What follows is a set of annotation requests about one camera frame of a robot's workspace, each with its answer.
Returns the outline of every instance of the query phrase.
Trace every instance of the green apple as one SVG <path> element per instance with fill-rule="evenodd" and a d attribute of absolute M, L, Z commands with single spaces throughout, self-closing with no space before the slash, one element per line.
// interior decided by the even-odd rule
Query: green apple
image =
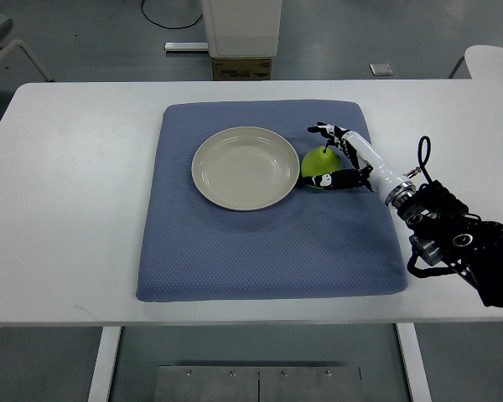
<path fill-rule="evenodd" d="M 318 147 L 309 151 L 302 160 L 302 176 L 321 176 L 341 170 L 341 159 L 331 148 Z"/>

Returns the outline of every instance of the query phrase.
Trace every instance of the cardboard box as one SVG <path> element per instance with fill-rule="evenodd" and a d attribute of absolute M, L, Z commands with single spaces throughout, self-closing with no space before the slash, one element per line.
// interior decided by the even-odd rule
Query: cardboard box
<path fill-rule="evenodd" d="M 212 58 L 214 81 L 257 81 L 272 78 L 272 58 Z"/>

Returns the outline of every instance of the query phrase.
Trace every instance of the table leg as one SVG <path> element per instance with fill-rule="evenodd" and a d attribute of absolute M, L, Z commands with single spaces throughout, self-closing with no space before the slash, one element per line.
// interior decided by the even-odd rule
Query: table leg
<path fill-rule="evenodd" d="M 120 336 L 121 327 L 102 328 L 101 343 L 91 380 L 88 402 L 108 401 Z"/>
<path fill-rule="evenodd" d="M 404 371 L 412 402 L 431 402 L 427 375 L 423 367 L 423 358 L 417 342 L 416 328 L 412 322 L 397 324 L 397 336 L 401 346 Z"/>

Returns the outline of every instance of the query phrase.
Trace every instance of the small white box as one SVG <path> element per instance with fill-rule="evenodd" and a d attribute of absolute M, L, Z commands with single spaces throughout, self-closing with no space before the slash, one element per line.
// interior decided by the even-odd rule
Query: small white box
<path fill-rule="evenodd" d="M 282 0 L 201 0 L 212 58 L 277 54 Z"/>

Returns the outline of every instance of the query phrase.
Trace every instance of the metal plate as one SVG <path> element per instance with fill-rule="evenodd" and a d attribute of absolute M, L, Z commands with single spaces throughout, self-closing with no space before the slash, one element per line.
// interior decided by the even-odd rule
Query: metal plate
<path fill-rule="evenodd" d="M 263 367 L 261 402 L 362 401 L 357 367 Z"/>
<path fill-rule="evenodd" d="M 257 368 L 160 366 L 155 402 L 257 402 Z"/>
<path fill-rule="evenodd" d="M 357 367 L 160 366 L 155 402 L 362 401 Z"/>

